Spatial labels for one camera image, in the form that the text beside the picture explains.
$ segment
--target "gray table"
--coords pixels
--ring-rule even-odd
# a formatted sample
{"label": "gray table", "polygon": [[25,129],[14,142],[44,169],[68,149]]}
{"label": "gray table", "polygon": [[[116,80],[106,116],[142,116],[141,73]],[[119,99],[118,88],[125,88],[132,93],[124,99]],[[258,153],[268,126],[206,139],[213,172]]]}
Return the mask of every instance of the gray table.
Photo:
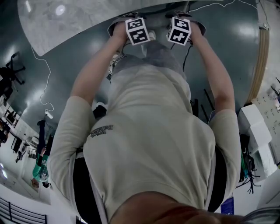
{"label": "gray table", "polygon": [[183,0],[18,0],[24,33],[42,56],[82,31],[121,14]]}

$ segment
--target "green object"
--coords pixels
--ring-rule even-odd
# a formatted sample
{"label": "green object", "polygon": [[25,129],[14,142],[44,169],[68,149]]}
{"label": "green object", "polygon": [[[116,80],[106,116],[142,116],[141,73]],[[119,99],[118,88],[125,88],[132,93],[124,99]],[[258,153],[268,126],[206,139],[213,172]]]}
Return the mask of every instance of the green object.
{"label": "green object", "polygon": [[36,160],[36,165],[33,169],[33,177],[39,181],[39,182],[46,182],[49,178],[49,173],[47,169],[47,160],[49,156],[44,155],[42,159],[42,165],[38,166],[38,160],[39,160],[40,155],[38,154],[37,160]]}
{"label": "green object", "polygon": [[244,177],[247,178],[248,177],[248,170],[247,167],[245,166],[245,162],[244,162],[244,158],[243,158],[243,153],[241,152],[241,168],[244,172]]}

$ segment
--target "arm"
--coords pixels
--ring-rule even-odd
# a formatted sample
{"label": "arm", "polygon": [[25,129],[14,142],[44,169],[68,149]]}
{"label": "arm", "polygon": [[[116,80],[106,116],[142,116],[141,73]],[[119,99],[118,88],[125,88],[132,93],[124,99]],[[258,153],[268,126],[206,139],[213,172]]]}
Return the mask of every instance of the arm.
{"label": "arm", "polygon": [[36,162],[36,164],[41,167],[42,166],[42,160],[43,160],[43,156],[45,154],[46,148],[42,148],[41,154],[39,156],[38,161]]}
{"label": "arm", "polygon": [[79,96],[85,99],[90,105],[92,104],[114,54],[125,44],[126,38],[125,23],[118,23],[113,36],[79,73],[74,83],[71,96]]}
{"label": "arm", "polygon": [[202,57],[208,81],[215,98],[216,113],[223,109],[235,111],[234,91],[227,70],[212,50],[206,38],[202,36],[198,26],[191,23],[191,29],[191,40]]}
{"label": "arm", "polygon": [[208,41],[201,35],[198,26],[191,23],[192,42],[197,47],[207,72],[207,77],[215,98],[216,114],[209,125],[215,135],[227,166],[227,186],[224,199],[235,189],[240,176],[241,146],[235,99],[231,79],[225,67]]}
{"label": "arm", "polygon": [[116,26],[106,45],[85,65],[78,75],[61,115],[52,150],[48,159],[48,171],[54,191],[61,200],[72,207],[71,179],[76,151],[82,147],[95,124],[91,104],[99,89],[110,61],[126,41],[125,24]]}

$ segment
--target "white box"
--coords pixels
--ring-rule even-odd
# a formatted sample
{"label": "white box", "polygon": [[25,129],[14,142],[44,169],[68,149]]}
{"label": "white box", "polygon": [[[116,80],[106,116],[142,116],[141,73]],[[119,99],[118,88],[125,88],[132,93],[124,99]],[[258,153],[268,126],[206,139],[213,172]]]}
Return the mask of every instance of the white box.
{"label": "white box", "polygon": [[238,114],[238,126],[240,134],[246,134],[252,126],[263,122],[263,116],[255,104],[242,107]]}
{"label": "white box", "polygon": [[272,141],[271,134],[264,121],[251,126],[248,135],[250,136],[248,147],[252,154]]}
{"label": "white box", "polygon": [[191,33],[190,21],[188,19],[173,17],[167,32],[167,40],[185,46]]}

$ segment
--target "hand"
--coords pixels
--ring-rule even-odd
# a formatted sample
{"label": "hand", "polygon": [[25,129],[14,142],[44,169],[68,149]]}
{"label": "hand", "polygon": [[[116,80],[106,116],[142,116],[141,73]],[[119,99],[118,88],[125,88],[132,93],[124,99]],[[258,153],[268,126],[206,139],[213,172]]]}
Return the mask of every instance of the hand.
{"label": "hand", "polygon": [[45,154],[46,148],[42,148],[40,156],[43,156]]}
{"label": "hand", "polygon": [[194,22],[191,22],[191,30],[192,30],[192,33],[191,33],[191,40],[193,42],[194,45],[196,45],[201,39],[203,39],[203,36],[201,34],[201,30],[200,28],[198,27],[198,25]]}
{"label": "hand", "polygon": [[113,37],[120,40],[121,43],[125,44],[127,40],[127,34],[126,34],[126,23],[125,22],[119,22],[115,26]]}

